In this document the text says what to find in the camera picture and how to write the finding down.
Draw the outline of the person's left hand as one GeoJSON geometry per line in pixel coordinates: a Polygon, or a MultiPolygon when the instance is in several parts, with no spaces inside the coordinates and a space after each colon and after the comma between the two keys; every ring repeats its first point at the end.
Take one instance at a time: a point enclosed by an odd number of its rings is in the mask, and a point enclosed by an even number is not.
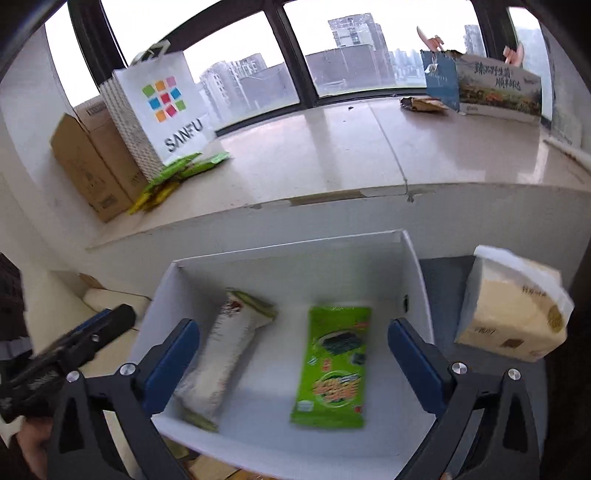
{"type": "Polygon", "coordinates": [[[51,418],[25,419],[16,435],[25,461],[38,479],[47,478],[46,443],[50,438],[52,425],[51,418]]]}

